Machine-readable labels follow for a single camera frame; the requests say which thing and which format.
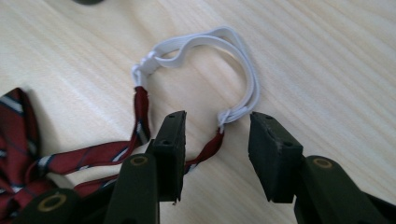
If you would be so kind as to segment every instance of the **wooden table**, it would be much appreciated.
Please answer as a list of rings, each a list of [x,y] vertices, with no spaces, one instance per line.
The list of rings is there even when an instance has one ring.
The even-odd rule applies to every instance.
[[[128,140],[131,66],[168,37],[228,25],[244,39],[259,74],[255,110],[277,118],[306,156],[338,161],[362,190],[396,203],[395,11],[389,0],[105,0],[89,7],[4,0],[0,93],[28,92],[43,156]],[[153,136],[167,114],[188,112],[188,158],[214,135],[216,113],[245,90],[239,63],[208,47],[192,50],[180,68],[159,69],[148,83]],[[226,126],[220,152],[185,176],[182,201],[162,203],[162,223],[296,222],[292,204],[266,201],[248,160],[248,131],[248,116]]]

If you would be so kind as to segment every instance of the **fabric loop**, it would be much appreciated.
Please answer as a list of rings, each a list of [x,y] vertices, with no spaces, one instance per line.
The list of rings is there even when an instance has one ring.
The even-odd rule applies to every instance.
[[[242,40],[239,38],[238,34],[229,27],[219,27],[209,32],[195,35],[173,37],[154,46],[148,56],[145,57],[140,64],[134,65],[132,69],[132,78],[134,79],[135,85],[147,89],[147,76],[152,74],[159,66],[179,67],[182,65],[189,49],[202,45],[220,48],[231,53],[235,59],[241,63],[244,69],[247,76],[247,90],[238,104],[218,113],[219,133],[209,141],[210,144],[208,143],[204,147],[197,159],[187,161],[186,166],[190,168],[195,167],[201,161],[207,160],[219,150],[222,142],[219,140],[219,134],[221,134],[222,139],[224,135],[224,124],[242,118],[249,113],[259,101],[260,85]],[[177,50],[178,53],[174,57],[164,57],[166,54]]]

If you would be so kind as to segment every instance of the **striped fabric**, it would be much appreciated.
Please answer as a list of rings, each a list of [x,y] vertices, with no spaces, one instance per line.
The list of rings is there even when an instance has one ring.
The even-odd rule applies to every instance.
[[[135,148],[147,143],[149,131],[149,98],[143,87],[135,88],[134,130],[130,141],[104,143],[74,151],[39,158],[40,142],[35,113],[21,89],[0,98],[0,224],[12,219],[36,196],[55,184],[47,173],[67,175],[93,166],[122,163]],[[186,161],[185,173],[215,155],[224,133],[209,141],[198,157]],[[85,197],[116,181],[117,175],[82,183],[74,190]]]

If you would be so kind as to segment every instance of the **wood grain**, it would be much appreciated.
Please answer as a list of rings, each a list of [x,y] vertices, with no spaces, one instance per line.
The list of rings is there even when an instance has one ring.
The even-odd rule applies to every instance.
[[[395,11],[390,0],[105,0],[91,7],[5,0],[0,93],[16,87],[29,93],[42,155],[127,140],[132,64],[165,38],[228,25],[259,73],[255,110],[277,118],[305,155],[338,161],[362,190],[396,203]],[[213,136],[216,113],[245,90],[238,62],[205,47],[148,82],[153,134],[165,115],[186,110],[190,158]],[[162,204],[162,223],[296,222],[291,204],[266,201],[248,161],[248,127],[248,118],[226,126],[217,156],[185,176],[182,201]],[[114,172],[67,179],[77,184]]]

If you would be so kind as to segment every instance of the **red bow tie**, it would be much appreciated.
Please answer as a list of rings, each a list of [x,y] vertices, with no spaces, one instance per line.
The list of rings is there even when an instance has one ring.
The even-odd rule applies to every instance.
[[[133,150],[147,143],[149,133],[149,99],[142,87],[136,87],[135,122],[130,141],[111,142],[39,158],[39,134],[35,113],[21,89],[0,98],[0,223],[10,223],[26,204],[45,191],[56,188],[47,173],[67,175],[93,166],[121,163]],[[192,166],[213,156],[221,146],[218,133],[206,144],[200,155],[186,162],[186,173]],[[116,175],[93,180],[74,187],[81,196],[115,181]]]

